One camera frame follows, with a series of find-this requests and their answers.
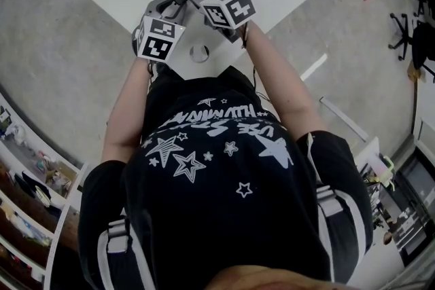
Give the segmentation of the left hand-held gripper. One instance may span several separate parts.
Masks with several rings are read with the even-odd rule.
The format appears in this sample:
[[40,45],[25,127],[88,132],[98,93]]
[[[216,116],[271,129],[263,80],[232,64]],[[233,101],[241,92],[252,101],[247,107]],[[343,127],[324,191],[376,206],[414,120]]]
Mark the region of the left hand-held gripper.
[[186,28],[186,0],[153,0],[132,32],[133,52],[138,58],[166,62]]

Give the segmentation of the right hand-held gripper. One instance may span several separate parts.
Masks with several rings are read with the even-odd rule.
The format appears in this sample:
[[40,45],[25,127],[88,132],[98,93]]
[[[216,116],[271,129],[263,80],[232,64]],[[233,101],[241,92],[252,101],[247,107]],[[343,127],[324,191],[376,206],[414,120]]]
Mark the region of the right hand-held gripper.
[[238,40],[237,29],[256,14],[252,0],[190,0],[205,16],[205,24],[227,40]]

